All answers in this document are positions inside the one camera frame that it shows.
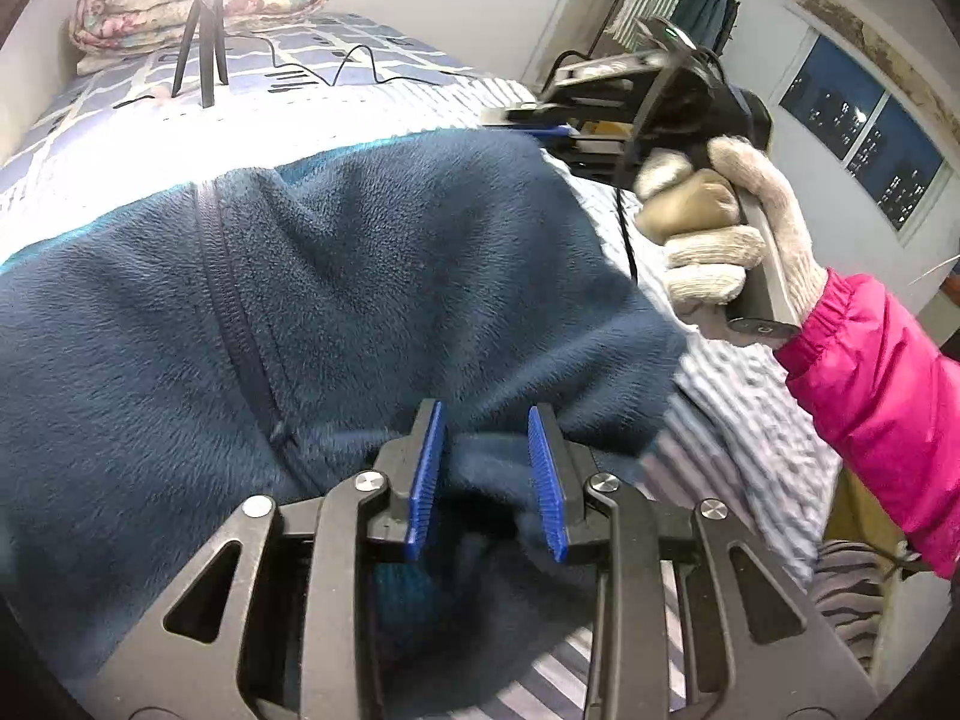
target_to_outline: gloved hand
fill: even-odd
[[[789,182],[766,155],[744,141],[716,138],[707,152],[716,170],[696,173],[685,156],[655,152],[635,185],[643,203],[635,223],[647,238],[664,245],[669,268],[664,284],[677,316],[700,324],[705,335],[726,337],[718,330],[723,322],[704,322],[702,309],[736,298],[746,269],[760,264],[766,253],[760,233],[739,224],[733,184],[763,204],[784,263],[790,302],[803,322],[824,293],[827,271],[813,259],[810,234]]]

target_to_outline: pink jacket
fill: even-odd
[[[787,386],[934,570],[960,554],[960,365],[870,276],[829,271],[776,353]]]

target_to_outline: zipper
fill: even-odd
[[[203,257],[203,270],[210,290],[213,313],[216,314],[220,335],[236,373],[240,391],[253,412],[260,432],[298,487],[305,493],[319,493],[320,488],[316,481],[302,467],[296,456],[293,432],[277,405],[267,370],[253,338],[247,312],[240,301],[227,251],[220,199],[212,181],[195,184],[194,203],[200,228],[200,254]]]

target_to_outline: blue fleece jacket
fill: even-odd
[[[430,673],[400,714],[486,698],[587,621],[590,582],[539,550],[527,410],[635,456],[685,348],[535,142],[486,131],[162,191],[16,255],[0,305],[0,580],[69,685],[248,495],[323,494],[445,401],[455,559],[382,578],[388,668]]]

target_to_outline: striped fabric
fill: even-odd
[[[810,583],[816,607],[870,670],[883,611],[880,561],[866,544],[825,541]]]
[[[397,81],[382,86],[305,87],[286,95],[237,95],[218,89],[217,104],[165,100],[131,105],[70,148],[31,165],[13,182],[17,247],[58,235],[176,183],[233,167],[272,167],[317,151],[439,127],[477,127],[485,107],[532,100],[503,79],[465,79],[443,87]],[[108,154],[110,170],[90,170]],[[610,187],[563,172],[592,219],[608,258],[627,271]],[[628,212],[638,203],[625,196]],[[7,220],[13,221],[13,214]],[[632,229],[640,288],[672,317],[662,288],[659,247]],[[0,252],[0,261],[9,250]],[[840,461],[814,433],[810,417],[784,387],[784,372],[766,349],[704,341],[690,347],[676,377],[666,425],[637,459],[651,498],[692,506],[715,496],[760,531],[798,583],[811,576]],[[672,571],[664,568],[670,640],[670,685],[683,706],[683,642]],[[573,632],[531,665],[528,675],[482,707],[475,720],[573,720],[586,694],[592,635]]]

